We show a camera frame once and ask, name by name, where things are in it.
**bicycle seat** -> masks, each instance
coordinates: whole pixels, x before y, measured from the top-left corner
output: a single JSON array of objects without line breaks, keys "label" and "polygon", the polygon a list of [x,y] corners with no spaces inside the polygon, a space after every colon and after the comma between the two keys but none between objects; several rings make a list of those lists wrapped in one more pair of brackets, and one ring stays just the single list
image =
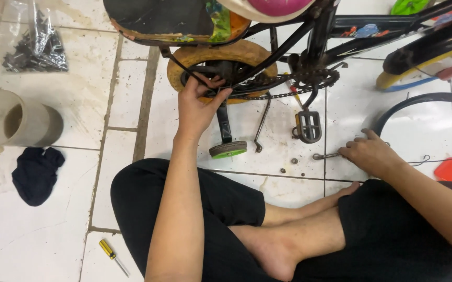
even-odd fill
[{"label": "bicycle seat", "polygon": [[218,0],[229,10],[256,22],[286,22],[302,14],[316,0]]},{"label": "bicycle seat", "polygon": [[146,45],[224,43],[250,26],[216,0],[104,0],[104,6],[118,31]]}]

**black bicycle frame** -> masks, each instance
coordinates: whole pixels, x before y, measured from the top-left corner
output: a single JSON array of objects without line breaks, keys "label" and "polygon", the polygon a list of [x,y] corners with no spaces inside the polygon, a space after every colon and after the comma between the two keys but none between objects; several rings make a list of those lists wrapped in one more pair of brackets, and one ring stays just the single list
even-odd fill
[{"label": "black bicycle frame", "polygon": [[[430,27],[423,25],[423,22],[452,11],[452,0],[447,0],[422,10],[417,14],[408,16],[342,16],[336,15],[339,1],[340,0],[321,0],[316,2],[300,16],[290,21],[270,24],[258,23],[250,27],[243,38],[247,38],[267,29],[270,30],[272,54],[265,61],[248,72],[244,76],[244,79],[236,82],[233,88],[248,83],[252,77],[264,72],[266,68],[273,65],[276,61],[287,62],[287,56],[285,54],[307,33],[310,33],[308,48],[301,54],[299,63],[303,68],[312,66],[327,67],[349,57],[426,30]],[[278,38],[276,27],[297,23],[302,24],[284,43],[282,43],[281,46],[277,48]],[[346,38],[348,35],[353,34],[359,29],[365,28],[367,25],[375,25],[379,31],[378,35],[355,38],[325,51],[329,38]],[[279,84],[279,82],[275,82],[272,85],[265,85],[263,88],[269,89]],[[260,91],[260,89],[251,89],[250,91],[256,92]],[[234,93],[231,97],[240,95],[244,95],[244,93]]]}]

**children's bicycle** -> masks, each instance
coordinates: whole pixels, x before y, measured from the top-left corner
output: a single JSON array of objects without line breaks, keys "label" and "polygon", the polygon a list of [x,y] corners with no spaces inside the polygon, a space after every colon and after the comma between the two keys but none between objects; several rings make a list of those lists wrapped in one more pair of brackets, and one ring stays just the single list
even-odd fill
[{"label": "children's bicycle", "polygon": [[[184,89],[190,76],[205,85],[194,72],[208,78],[218,75],[226,80],[225,87],[234,89],[217,111],[222,144],[211,148],[210,155],[221,158],[246,151],[246,142],[232,142],[227,104],[310,92],[301,103],[303,110],[296,114],[292,134],[304,143],[315,143],[322,136],[320,115],[310,111],[310,105],[319,89],[339,80],[342,61],[406,36],[426,34],[386,57],[376,82],[378,90],[392,92],[452,78],[452,0],[406,16],[336,15],[339,2],[104,0],[104,5],[121,34],[139,44],[158,46],[162,56],[170,59],[167,75],[176,91]],[[298,29],[279,45],[277,27],[297,23]],[[248,41],[264,30],[270,32],[271,51]],[[301,54],[288,54],[307,34],[308,47]],[[326,50],[329,38],[353,39]],[[181,48],[172,53],[171,46]],[[288,63],[292,73],[279,74],[277,61]],[[292,92],[269,94],[287,81]],[[202,101],[209,102],[217,92],[210,89]]]}]

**bag of screws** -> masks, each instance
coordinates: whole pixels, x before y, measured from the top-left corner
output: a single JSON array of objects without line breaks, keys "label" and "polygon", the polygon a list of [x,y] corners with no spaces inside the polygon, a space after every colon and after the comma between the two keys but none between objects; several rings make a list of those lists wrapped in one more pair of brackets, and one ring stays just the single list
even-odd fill
[{"label": "bag of screws", "polygon": [[14,22],[9,30],[12,48],[4,54],[2,64],[7,72],[68,71],[62,40],[51,23],[52,12],[37,2],[7,1],[2,19]]}]

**dirty floor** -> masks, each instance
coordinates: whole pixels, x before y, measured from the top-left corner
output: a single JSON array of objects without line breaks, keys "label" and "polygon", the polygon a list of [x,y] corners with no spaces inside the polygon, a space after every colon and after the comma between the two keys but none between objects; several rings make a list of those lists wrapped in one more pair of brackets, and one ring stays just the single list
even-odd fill
[{"label": "dirty floor", "polygon": [[[100,0],[49,2],[57,9],[69,73],[3,73],[6,34],[13,23],[0,22],[0,88],[39,99],[61,113],[65,130],[54,147],[66,157],[52,195],[34,208],[19,198],[11,179],[23,148],[0,148],[0,282],[143,281],[116,224],[109,190],[116,173],[133,161],[170,156],[178,113],[177,93],[166,78],[168,61],[156,49],[120,37]],[[391,2],[343,0],[338,13],[386,14]],[[0,0],[0,12],[3,9]],[[296,28],[279,28],[279,41]],[[452,91],[452,82],[443,81],[395,93],[374,90],[382,60],[414,39],[346,60],[349,68],[339,69],[341,79],[312,105],[325,126],[324,137],[316,144],[291,138],[298,105],[293,97],[286,97],[273,100],[260,136],[264,150],[255,153],[253,139],[266,102],[251,101],[229,107],[234,140],[247,141],[248,152],[212,160],[208,149],[220,144],[215,120],[200,141],[199,166],[259,189],[267,202],[283,207],[300,207],[353,180],[366,180],[363,171],[342,158],[314,161],[311,156],[335,152],[370,126],[379,112],[408,97]],[[252,40],[269,49],[268,33]],[[291,52],[302,51],[304,41]],[[329,47],[342,41],[333,39]],[[287,71],[286,64],[278,67],[279,73]],[[272,94],[285,92],[283,85],[272,90]],[[382,137],[409,162],[425,155],[432,160],[450,157],[452,104],[432,102],[404,109],[390,119]],[[433,177],[436,166],[426,163],[417,169]],[[103,238],[130,278],[100,248]]]}]

